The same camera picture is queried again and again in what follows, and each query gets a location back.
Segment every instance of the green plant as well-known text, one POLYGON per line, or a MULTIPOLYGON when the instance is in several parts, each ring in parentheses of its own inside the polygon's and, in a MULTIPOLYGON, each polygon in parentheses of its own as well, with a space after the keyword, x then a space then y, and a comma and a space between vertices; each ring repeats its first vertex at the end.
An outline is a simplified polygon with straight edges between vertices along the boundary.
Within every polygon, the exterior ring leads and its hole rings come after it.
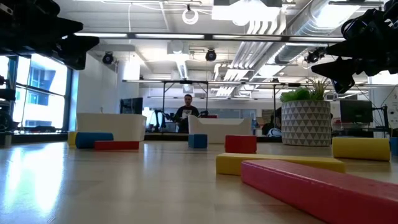
POLYGON ((323 100, 325 97, 326 87, 330 84, 329 79, 323 80, 313 80, 311 78, 308 79, 310 83, 313 85, 313 89, 308 88, 298 88, 296 90, 282 93, 280 96, 280 101, 290 102, 295 100, 323 100))
POLYGON ((313 89, 310 90, 311 99, 312 100, 323 100, 325 97, 326 87, 330 84, 330 80, 328 78, 324 78, 322 80, 313 80, 311 78, 308 79, 310 83, 313 85, 313 89))

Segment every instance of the man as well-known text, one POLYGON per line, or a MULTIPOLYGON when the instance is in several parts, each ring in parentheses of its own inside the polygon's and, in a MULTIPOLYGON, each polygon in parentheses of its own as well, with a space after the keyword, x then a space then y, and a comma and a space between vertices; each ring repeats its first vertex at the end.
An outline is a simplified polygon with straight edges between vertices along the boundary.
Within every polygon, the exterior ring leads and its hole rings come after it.
POLYGON ((270 123, 267 123, 267 124, 265 124, 263 127, 262 127, 262 135, 268 135, 269 134, 269 131, 272 129, 272 128, 277 128, 277 129, 279 129, 279 130, 281 130, 282 129, 282 108, 278 108, 276 111, 275 111, 275 122, 276 122, 276 126, 275 126, 275 124, 274 124, 274 115, 271 115, 271 121, 270 121, 270 123))
POLYGON ((178 121, 178 132, 188 133, 188 116, 194 115, 198 116, 199 111, 196 107, 192 106, 192 96, 186 94, 184 96, 185 106, 180 107, 175 114, 178 121))

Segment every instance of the computer monitor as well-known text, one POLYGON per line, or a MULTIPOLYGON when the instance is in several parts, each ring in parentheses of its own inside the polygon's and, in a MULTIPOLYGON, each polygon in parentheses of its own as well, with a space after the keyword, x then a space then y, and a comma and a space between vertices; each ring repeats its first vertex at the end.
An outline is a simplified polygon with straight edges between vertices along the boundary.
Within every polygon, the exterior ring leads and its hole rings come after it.
POLYGON ((144 99, 131 98, 120 100, 120 113, 121 114, 142 114, 142 104, 144 99))
POLYGON ((372 102, 363 100, 340 100, 341 122, 372 123, 372 102))

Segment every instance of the geometric patterned planter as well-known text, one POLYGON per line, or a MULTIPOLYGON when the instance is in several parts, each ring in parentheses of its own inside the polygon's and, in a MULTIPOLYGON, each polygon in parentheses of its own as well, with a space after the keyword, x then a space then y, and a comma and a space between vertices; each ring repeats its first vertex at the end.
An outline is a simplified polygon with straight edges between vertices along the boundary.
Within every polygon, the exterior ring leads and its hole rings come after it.
POLYGON ((330 146, 330 102, 299 100, 282 104, 282 142, 293 146, 330 146))

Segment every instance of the yellow foam block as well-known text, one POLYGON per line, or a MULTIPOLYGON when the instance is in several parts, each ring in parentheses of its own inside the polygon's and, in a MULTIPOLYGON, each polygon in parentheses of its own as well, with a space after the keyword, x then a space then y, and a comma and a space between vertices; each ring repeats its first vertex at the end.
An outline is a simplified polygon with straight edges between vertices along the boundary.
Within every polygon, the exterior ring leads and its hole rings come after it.
POLYGON ((345 172, 344 162, 334 158, 222 153, 216 158, 217 174, 241 175, 242 161, 255 159, 278 159, 321 169, 345 172))
POLYGON ((335 158, 378 161, 390 161, 391 158, 388 139, 333 138, 332 149, 335 158))
POLYGON ((77 134, 77 131, 69 131, 68 132, 68 145, 69 146, 74 146, 75 145, 76 134, 77 134))

